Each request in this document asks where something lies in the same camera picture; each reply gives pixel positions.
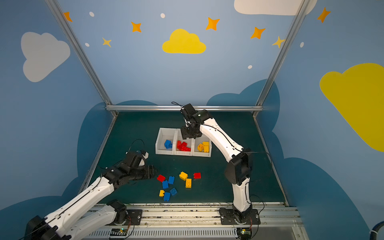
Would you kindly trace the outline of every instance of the dark green mat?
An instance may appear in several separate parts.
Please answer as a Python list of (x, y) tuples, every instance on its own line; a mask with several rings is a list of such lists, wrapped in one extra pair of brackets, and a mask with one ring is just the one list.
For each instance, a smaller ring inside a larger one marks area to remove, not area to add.
[[(248, 112), (212, 112), (212, 115), (226, 133), (243, 147), (252, 151), (264, 151), (251, 113)], [(170, 197), (169, 202), (232, 202), (232, 185), (224, 176), (227, 162), (216, 146), (212, 146), (212, 156), (187, 157), (156, 155), (155, 142), (160, 127), (180, 128), (184, 123), (180, 112), (122, 112), (116, 120), (111, 135), (105, 145), (98, 165), (110, 167), (124, 159), (132, 141), (140, 138), (145, 142), (145, 150), (149, 153), (148, 164), (157, 169), (167, 179), (175, 177), (173, 187), (177, 194)], [(136, 141), (131, 151), (141, 150), (142, 142)], [(249, 183), (250, 195), (255, 194), (265, 202), (284, 202), (284, 196), (271, 171), (271, 164), (266, 154), (252, 154), (253, 171)], [(192, 188), (185, 188), (185, 181), (179, 178), (181, 171), (192, 178)], [(193, 180), (193, 173), (201, 172), (201, 179)], [(100, 176), (100, 168), (96, 168), (92, 177), (93, 182)], [(101, 203), (117, 199), (123, 203), (163, 203), (159, 197), (162, 184), (156, 179), (139, 180), (133, 185), (125, 185), (105, 197)], [(259, 202), (251, 196), (253, 202)]]

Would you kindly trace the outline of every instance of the star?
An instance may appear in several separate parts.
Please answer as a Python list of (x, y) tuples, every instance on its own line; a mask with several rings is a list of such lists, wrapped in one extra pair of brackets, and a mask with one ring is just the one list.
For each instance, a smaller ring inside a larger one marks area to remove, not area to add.
[(111, 47), (111, 46), (109, 45), (109, 42), (112, 41), (112, 40), (107, 41), (107, 40), (105, 40), (104, 38), (103, 38), (103, 40), (104, 40), (103, 45), (108, 45), (109, 47)]
[(65, 18), (66, 18), (68, 21), (72, 22), (72, 19), (70, 18), (70, 12), (66, 12), (66, 13), (64, 13), (64, 16), (65, 16)]
[(285, 41), (285, 39), (281, 40), (281, 39), (280, 39), (280, 36), (278, 36), (278, 40), (277, 40), (277, 42), (274, 43), (274, 44), (272, 44), (272, 46), (273, 46), (273, 45), (277, 45), (277, 46), (279, 46), (279, 48), (280, 48), (281, 43), (284, 42), (284, 41)]
[(252, 38), (258, 38), (258, 39), (260, 39), (264, 30), (265, 30), (265, 28), (264, 28), (264, 29), (258, 29), (258, 28), (255, 27), (255, 32), (254, 32), (253, 35), (251, 36), (251, 39), (252, 39)]
[(216, 19), (216, 20), (212, 20), (210, 18), (208, 18), (208, 26), (207, 26), (207, 29), (213, 29), (216, 31), (216, 24), (218, 23), (219, 19)]
[(324, 22), (324, 19), (328, 16), (328, 14), (330, 14), (331, 11), (327, 11), (325, 8), (323, 10), (323, 12), (321, 13), (321, 15), (317, 18), (318, 20), (321, 20), (321, 22), (323, 23)]
[(131, 23), (132, 23), (132, 26), (133, 26), (132, 32), (134, 32), (134, 31), (138, 31), (138, 32), (141, 33), (141, 30), (140, 30), (140, 25), (141, 25), (141, 23), (138, 23), (138, 24), (133, 23), (133, 22), (131, 22)]

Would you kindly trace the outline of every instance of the white cloud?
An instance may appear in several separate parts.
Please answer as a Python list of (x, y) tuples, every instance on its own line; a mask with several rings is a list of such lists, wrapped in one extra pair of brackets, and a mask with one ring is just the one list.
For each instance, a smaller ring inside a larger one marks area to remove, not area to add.
[(27, 32), (22, 36), (22, 51), (26, 58), (24, 75), (31, 82), (43, 80), (70, 56), (66, 42), (58, 41), (49, 33)]
[[(306, 14), (317, 0), (310, 0)], [(242, 14), (296, 15), (301, 0), (235, 0), (235, 10)]]

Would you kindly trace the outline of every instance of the black hose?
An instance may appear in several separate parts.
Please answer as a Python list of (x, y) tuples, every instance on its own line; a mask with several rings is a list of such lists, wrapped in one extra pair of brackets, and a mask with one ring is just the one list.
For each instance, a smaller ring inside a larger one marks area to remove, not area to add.
[(376, 237), (377, 237), (377, 232), (380, 230), (380, 228), (384, 226), (384, 221), (382, 222), (379, 222), (378, 224), (376, 224), (373, 228), (372, 228), (372, 231), (371, 231), (371, 234), (369, 236), (369, 240), (376, 240)]

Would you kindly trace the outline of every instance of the blue lego brick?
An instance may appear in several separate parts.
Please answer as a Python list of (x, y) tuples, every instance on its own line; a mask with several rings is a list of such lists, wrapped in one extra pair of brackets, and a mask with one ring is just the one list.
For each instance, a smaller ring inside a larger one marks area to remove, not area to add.
[(172, 196), (174, 196), (177, 193), (176, 188), (172, 188), (170, 190), (170, 193), (172, 194)]
[(168, 184), (173, 184), (174, 181), (175, 181), (175, 177), (173, 177), (173, 176), (169, 176), (169, 178), (168, 178)]
[(164, 147), (166, 149), (171, 149), (172, 148), (172, 142), (167, 140), (165, 143), (164, 143)]
[(163, 183), (163, 189), (169, 188), (167, 180), (164, 180), (162, 183)]
[(164, 201), (169, 201), (169, 198), (170, 198), (170, 193), (169, 192), (165, 192), (164, 193)]

